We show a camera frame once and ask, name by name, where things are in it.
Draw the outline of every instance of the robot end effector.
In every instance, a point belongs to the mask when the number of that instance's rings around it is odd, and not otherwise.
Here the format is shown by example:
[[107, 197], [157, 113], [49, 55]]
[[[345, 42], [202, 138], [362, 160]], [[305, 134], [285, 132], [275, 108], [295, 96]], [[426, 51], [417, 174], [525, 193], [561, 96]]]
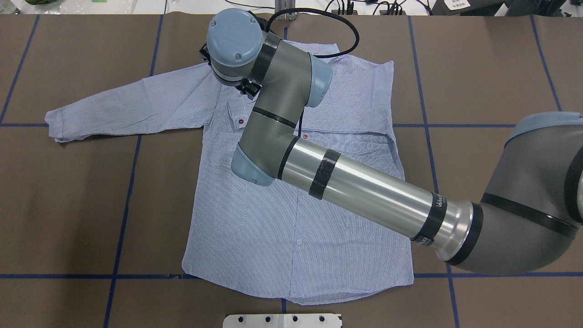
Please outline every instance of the robot end effector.
[[520, 122], [480, 204], [456, 203], [297, 138], [304, 106], [320, 103], [332, 71], [263, 32], [250, 13], [217, 14], [206, 49], [219, 81], [250, 98], [261, 89], [231, 165], [243, 179], [262, 186], [281, 179], [434, 248], [447, 263], [485, 274], [551, 263], [583, 224], [579, 113]]

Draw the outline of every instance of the screw on blue cap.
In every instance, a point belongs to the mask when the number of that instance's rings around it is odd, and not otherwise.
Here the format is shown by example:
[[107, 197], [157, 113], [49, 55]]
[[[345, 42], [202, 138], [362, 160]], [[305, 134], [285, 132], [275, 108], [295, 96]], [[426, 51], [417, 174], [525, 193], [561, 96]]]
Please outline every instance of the screw on blue cap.
[[518, 122], [508, 141], [526, 132], [558, 125], [583, 125], [583, 115], [576, 111], [550, 111], [530, 115]]
[[227, 67], [240, 67], [257, 57], [263, 38], [261, 27], [252, 14], [229, 8], [210, 21], [206, 46], [214, 61]]

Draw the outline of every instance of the white floor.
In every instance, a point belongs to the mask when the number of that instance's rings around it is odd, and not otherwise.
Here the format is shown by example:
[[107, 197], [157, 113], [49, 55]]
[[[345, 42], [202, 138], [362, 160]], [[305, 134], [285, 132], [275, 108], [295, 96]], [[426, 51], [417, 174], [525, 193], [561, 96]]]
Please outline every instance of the white floor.
[[[254, 6], [270, 6], [273, 7], [274, 0], [233, 0], [242, 4], [249, 4]], [[296, 7], [310, 7], [316, 9], [324, 9], [329, 0], [296, 0]], [[436, 0], [429, 0], [431, 6]], [[207, 13], [213, 14], [226, 8], [243, 8], [245, 10], [252, 10], [253, 12], [273, 12], [273, 9], [253, 9], [245, 6], [236, 6], [228, 4], [222, 0], [107, 0], [107, 2], [92, 2], [90, 0], [58, 0], [49, 5], [31, 6], [24, 0], [12, 0], [12, 2], [20, 8], [23, 13], [134, 13], [134, 14], [161, 14], [166, 12], [186, 12], [186, 13]], [[403, 4], [403, 9], [407, 15], [427, 15], [427, 11], [417, 0], [406, 0]], [[366, 5], [363, 2], [355, 2], [354, 9], [358, 11], [359, 15], [370, 15], [373, 13], [376, 5]], [[331, 9], [337, 9], [338, 5], [333, 3]], [[561, 7], [563, 12], [567, 12], [573, 16], [581, 17], [583, 9], [580, 6], [574, 6], [567, 0]]]

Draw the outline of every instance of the black band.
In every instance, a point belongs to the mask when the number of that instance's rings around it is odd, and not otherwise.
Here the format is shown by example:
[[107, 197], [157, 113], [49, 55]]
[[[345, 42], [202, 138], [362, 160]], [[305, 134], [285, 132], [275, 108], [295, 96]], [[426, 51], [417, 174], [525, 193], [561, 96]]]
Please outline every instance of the black band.
[[257, 59], [255, 59], [255, 63], [253, 64], [253, 68], [251, 68], [251, 72], [249, 72], [249, 79], [257, 84], [261, 84], [267, 74], [267, 70], [269, 69], [269, 65], [275, 55], [275, 51], [278, 49], [278, 45], [281, 39], [273, 34], [267, 33], [265, 37], [265, 41], [263, 42], [263, 46], [261, 47], [261, 51], [257, 55]]
[[293, 138], [293, 140], [290, 142], [290, 144], [287, 146], [286, 153], [283, 154], [282, 162], [279, 165], [279, 171], [278, 171], [278, 179], [279, 180], [282, 179], [283, 169], [286, 167], [287, 158], [290, 156], [290, 153], [292, 152], [292, 149], [295, 146], [298, 139], [300, 139], [300, 137], [295, 136]]
[[285, 119], [285, 118], [283, 118], [281, 116], [277, 116], [277, 115], [273, 114], [270, 111], [266, 111], [266, 110], [261, 109], [259, 107], [253, 107], [253, 111], [256, 112], [256, 113], [258, 113], [258, 114], [261, 114], [263, 116], [267, 116], [267, 117], [269, 117], [269, 118], [271, 118], [273, 120], [276, 120], [276, 121], [278, 121], [280, 123], [283, 123], [283, 124], [285, 124], [285, 125], [293, 128], [293, 129], [296, 128], [296, 124], [294, 122], [292, 122], [292, 121], [290, 121], [288, 119]]
[[433, 203], [425, 223], [417, 235], [411, 238], [412, 242], [416, 242], [421, 246], [429, 246], [433, 243], [437, 232], [441, 228], [441, 224], [445, 219], [445, 211], [447, 210], [447, 200], [436, 193], [433, 194]]
[[336, 161], [339, 158], [339, 152], [333, 151], [331, 149], [326, 150], [324, 158], [322, 158], [322, 162], [320, 162], [320, 166], [316, 171], [314, 181], [312, 181], [312, 185], [310, 186], [310, 196], [313, 196], [317, 199], [322, 199], [324, 190], [326, 189], [326, 186], [330, 181], [330, 177], [332, 176], [332, 171], [334, 171], [334, 167], [336, 166]]
[[482, 221], [484, 220], [484, 212], [482, 207], [478, 204], [472, 203], [473, 213], [472, 213], [472, 223], [470, 224], [470, 231], [466, 236], [466, 240], [463, 241], [462, 247], [455, 255], [449, 259], [446, 263], [450, 266], [457, 266], [468, 258], [468, 255], [472, 252], [478, 238], [480, 238], [480, 232], [482, 231]]
[[577, 234], [577, 227], [572, 226], [566, 222], [563, 222], [549, 214], [536, 210], [532, 207], [516, 203], [506, 198], [502, 198], [492, 194], [484, 194], [482, 197], [482, 202], [496, 206], [504, 211], [508, 211], [512, 214], [523, 217], [529, 221], [532, 221], [538, 225], [544, 226], [547, 229], [558, 232], [565, 235], [571, 239], [575, 238]]
[[575, 222], [583, 224], [583, 218], [579, 213], [579, 208], [577, 207], [577, 191], [579, 189], [579, 179], [581, 178], [581, 172], [583, 172], [583, 147], [579, 149], [575, 158], [569, 165], [569, 170], [567, 171], [567, 177], [565, 178], [565, 206], [567, 207], [567, 212]]

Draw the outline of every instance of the shirt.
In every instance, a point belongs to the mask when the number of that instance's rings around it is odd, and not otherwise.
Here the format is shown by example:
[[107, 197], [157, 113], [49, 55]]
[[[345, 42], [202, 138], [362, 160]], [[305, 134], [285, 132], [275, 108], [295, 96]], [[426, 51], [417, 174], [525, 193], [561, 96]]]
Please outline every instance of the shirt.
[[[336, 45], [292, 43], [312, 53]], [[404, 179], [391, 119], [393, 62], [327, 59], [328, 93], [304, 111], [301, 137]], [[93, 134], [203, 127], [188, 274], [264, 298], [311, 305], [349, 301], [413, 282], [410, 241], [280, 180], [269, 187], [230, 170], [254, 101], [221, 85], [206, 64], [105, 91], [46, 115], [57, 142]]]

